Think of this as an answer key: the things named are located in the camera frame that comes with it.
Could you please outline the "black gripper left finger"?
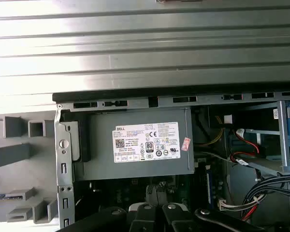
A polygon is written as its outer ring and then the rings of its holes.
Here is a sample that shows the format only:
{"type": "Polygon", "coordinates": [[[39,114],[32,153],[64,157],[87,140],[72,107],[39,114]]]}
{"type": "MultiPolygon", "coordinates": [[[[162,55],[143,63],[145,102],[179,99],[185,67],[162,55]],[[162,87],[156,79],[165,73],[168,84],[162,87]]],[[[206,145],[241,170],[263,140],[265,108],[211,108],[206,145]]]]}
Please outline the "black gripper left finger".
{"type": "Polygon", "coordinates": [[[64,227],[64,232],[156,232],[155,206],[142,203],[126,212],[112,206],[64,227]]]}

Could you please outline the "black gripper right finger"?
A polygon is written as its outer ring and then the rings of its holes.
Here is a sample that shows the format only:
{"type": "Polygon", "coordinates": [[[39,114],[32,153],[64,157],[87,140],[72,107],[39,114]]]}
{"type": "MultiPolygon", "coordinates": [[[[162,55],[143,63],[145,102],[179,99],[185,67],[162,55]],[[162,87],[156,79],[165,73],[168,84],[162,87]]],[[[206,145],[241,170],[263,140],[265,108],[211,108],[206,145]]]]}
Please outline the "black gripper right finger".
{"type": "Polygon", "coordinates": [[[251,225],[216,210],[197,209],[193,213],[179,204],[162,207],[167,227],[173,232],[264,232],[266,229],[251,225]]]}

